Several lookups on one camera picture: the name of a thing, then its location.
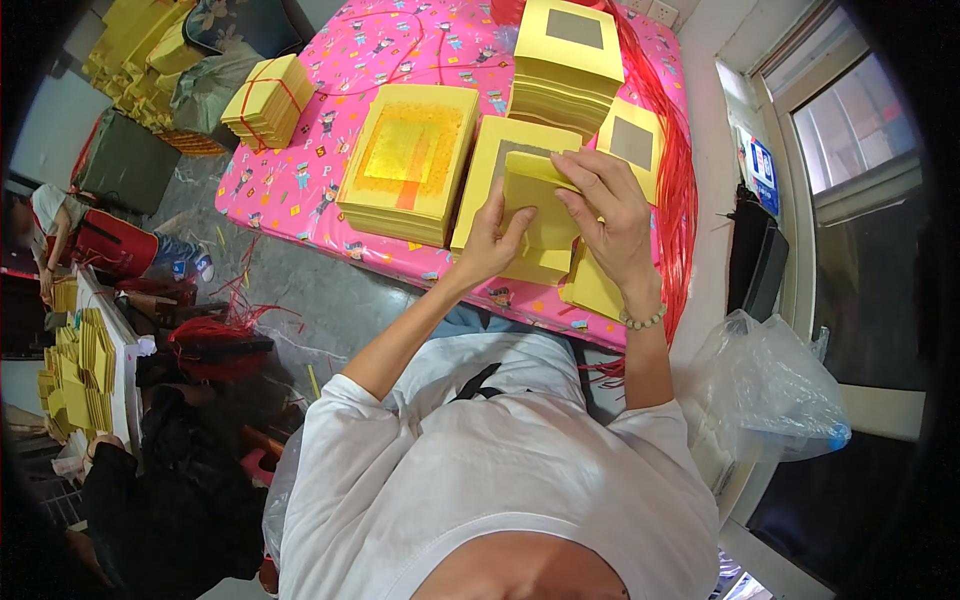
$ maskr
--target sneaker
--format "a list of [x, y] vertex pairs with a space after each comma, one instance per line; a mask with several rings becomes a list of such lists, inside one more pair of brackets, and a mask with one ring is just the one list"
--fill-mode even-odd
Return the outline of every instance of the sneaker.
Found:
[[197, 266], [197, 274], [200, 275], [201, 279], [207, 283], [213, 281], [213, 259], [210, 258], [210, 252], [205, 252], [194, 264]]

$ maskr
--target electrical outlet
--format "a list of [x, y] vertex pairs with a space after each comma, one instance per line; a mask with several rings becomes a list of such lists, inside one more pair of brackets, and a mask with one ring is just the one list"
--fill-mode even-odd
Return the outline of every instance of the electrical outlet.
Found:
[[627, 7], [637, 14], [646, 14], [650, 10], [650, 5], [654, 0], [617, 0], [620, 4]]
[[667, 27], [673, 27], [673, 24], [677, 21], [677, 14], [677, 9], [669, 4], [662, 3], [660, 0], [654, 0], [650, 4], [650, 8], [647, 9], [647, 16], [657, 19]]

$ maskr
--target jeans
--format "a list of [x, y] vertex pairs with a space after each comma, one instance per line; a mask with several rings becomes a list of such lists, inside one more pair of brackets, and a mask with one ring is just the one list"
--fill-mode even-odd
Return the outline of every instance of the jeans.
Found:
[[156, 256], [153, 264], [165, 265], [178, 260], [186, 261], [187, 264], [194, 264], [198, 258], [204, 255], [204, 250], [197, 244], [184, 242], [176, 237], [157, 233], [156, 236]]
[[547, 331], [541, 327], [534, 327], [530, 324], [504, 319], [493, 313], [488, 313], [490, 315], [490, 322], [484, 326], [481, 311], [487, 312], [480, 308], [469, 306], [468, 304], [457, 304], [453, 307], [453, 310], [448, 312], [444, 319], [440, 321], [440, 324], [437, 325], [437, 328], [433, 330], [433, 333], [430, 334], [428, 339], [452, 338], [468, 333], [532, 333], [550, 338], [557, 344], [560, 344], [574, 361], [577, 360], [573, 355], [573, 346], [570, 345], [570, 341], [567, 340], [565, 336], [554, 333], [553, 331]]

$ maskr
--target pink mattress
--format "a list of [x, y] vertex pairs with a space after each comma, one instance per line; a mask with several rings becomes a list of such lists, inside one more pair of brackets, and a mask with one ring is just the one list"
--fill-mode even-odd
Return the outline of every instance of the pink mattress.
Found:
[[[673, 32], [619, 9], [631, 19], [668, 96], [685, 114], [684, 72]], [[502, 50], [502, 34], [489, 13], [490, 5], [472, 0], [344, 5], [300, 54], [318, 91], [290, 146], [255, 152], [241, 144], [217, 189], [217, 209], [237, 225], [429, 287], [449, 268], [449, 251], [358, 233], [334, 201], [370, 103], [391, 74], [395, 84], [473, 87], [482, 113], [504, 114], [513, 57]], [[627, 85], [619, 95], [645, 106]], [[607, 348], [622, 351], [626, 343], [623, 325], [563, 303], [554, 287], [496, 277], [467, 301]]]

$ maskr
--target table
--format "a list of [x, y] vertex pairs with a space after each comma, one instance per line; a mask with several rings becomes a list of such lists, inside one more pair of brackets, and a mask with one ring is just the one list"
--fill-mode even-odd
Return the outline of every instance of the table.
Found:
[[73, 274], [77, 277], [77, 309], [100, 309], [115, 350], [113, 393], [110, 395], [113, 435], [120, 438], [134, 456], [139, 456], [143, 401], [140, 389], [136, 387], [137, 336], [114, 306], [113, 289], [97, 281], [92, 267], [80, 267], [74, 263]]
[[[673, 32], [616, 6], [631, 19], [641, 48], [685, 115], [684, 72]], [[289, 147], [255, 152], [241, 144], [218, 186], [217, 209], [241, 227], [429, 287], [449, 268], [449, 250], [356, 232], [334, 201], [377, 87], [392, 73], [394, 83], [473, 87], [480, 93], [483, 114], [504, 114], [513, 57], [490, 19], [490, 5], [474, 0], [350, 2], [306, 45], [300, 60], [318, 93], [300, 116]], [[649, 108], [627, 85], [619, 96]], [[556, 287], [495, 277], [466, 301], [618, 351], [626, 344], [622, 324], [562, 302]]]

